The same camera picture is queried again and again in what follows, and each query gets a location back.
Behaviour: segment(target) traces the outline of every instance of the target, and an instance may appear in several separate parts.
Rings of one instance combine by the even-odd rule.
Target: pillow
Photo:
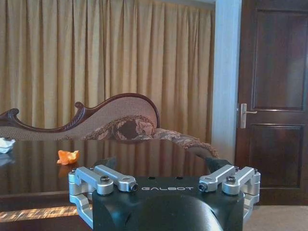
[[[140,135],[152,136],[154,133],[153,123],[142,115],[129,115],[116,119],[102,128],[88,134],[84,140],[132,140]]]

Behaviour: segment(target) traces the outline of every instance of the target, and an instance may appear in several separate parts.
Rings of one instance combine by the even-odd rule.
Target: orange peel
[[[79,151],[74,151],[73,153],[68,151],[59,150],[58,151],[59,160],[57,164],[68,165],[77,162],[79,159]]]

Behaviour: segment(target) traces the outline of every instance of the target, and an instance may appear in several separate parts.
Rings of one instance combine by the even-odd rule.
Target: floral cushion
[[[126,116],[108,123],[102,128],[83,137],[83,140],[132,140],[140,135],[152,136],[154,133],[153,123],[141,115]]]
[[[216,149],[211,144],[201,142],[196,137],[184,135],[172,130],[156,128],[155,133],[151,136],[139,135],[134,138],[134,140],[149,140],[149,139],[169,140],[186,150],[189,148],[204,148],[209,151],[212,157],[218,157]]]

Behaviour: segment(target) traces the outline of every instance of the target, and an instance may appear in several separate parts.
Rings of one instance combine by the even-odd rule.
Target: beige curtain
[[[54,128],[123,92],[208,140],[213,11],[150,0],[0,0],[0,113]]]

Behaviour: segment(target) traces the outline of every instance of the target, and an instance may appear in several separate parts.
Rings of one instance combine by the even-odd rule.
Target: sofa cushion
[[[130,115],[116,119],[107,125],[96,129],[94,132],[83,137],[83,140],[132,140],[139,135],[152,136],[154,133],[153,123],[141,115]]]
[[[193,152],[202,158],[209,156],[209,153],[212,157],[218,157],[217,151],[211,144],[201,142],[200,139],[196,137],[181,134],[176,131],[157,128],[155,130],[153,138],[170,140],[181,146],[182,148],[186,149],[187,151]]]

